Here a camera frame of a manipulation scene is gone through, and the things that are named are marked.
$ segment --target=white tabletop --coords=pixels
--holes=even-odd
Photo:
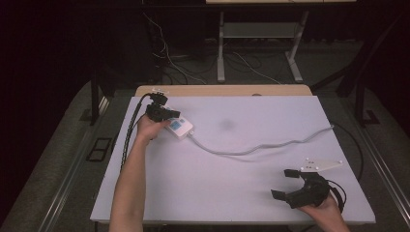
[[[131,100],[91,220],[109,222],[125,135],[138,101],[139,97]],[[144,101],[139,114],[150,102]],[[305,139],[330,125],[314,96],[169,97],[168,103],[194,124],[201,143],[219,151],[240,152],[262,143]],[[163,130],[149,145],[146,157],[145,223],[310,222],[310,217],[271,194],[271,189],[290,192],[303,186],[302,179],[286,178],[283,170],[299,169],[306,158],[342,160],[342,167],[319,174],[347,192],[343,212],[347,223],[375,222],[332,130],[308,143],[258,150],[243,157],[210,154],[189,138],[180,141]]]

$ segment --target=metal stand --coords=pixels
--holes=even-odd
[[[223,12],[221,12],[218,53],[218,82],[225,82],[223,66],[223,38],[293,38],[294,41],[292,48],[290,51],[285,52],[285,56],[295,81],[298,83],[303,82],[299,68],[296,65],[295,55],[302,39],[307,20],[308,11],[304,11],[299,22],[225,23],[223,21]]]

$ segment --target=wrist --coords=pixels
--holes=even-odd
[[[137,136],[135,138],[135,141],[133,142],[134,145],[137,145],[138,147],[146,147],[150,143],[151,139],[146,138],[144,136]]]

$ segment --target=wooden edge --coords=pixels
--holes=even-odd
[[[312,96],[308,86],[294,85],[143,85],[136,89],[138,97],[163,92],[166,96]]]

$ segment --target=handheld controller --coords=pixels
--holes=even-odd
[[[165,109],[173,110],[169,105],[166,105]],[[179,139],[184,139],[191,131],[193,131],[193,124],[181,115],[179,118],[171,118],[169,120],[171,121],[171,124],[166,128]]]

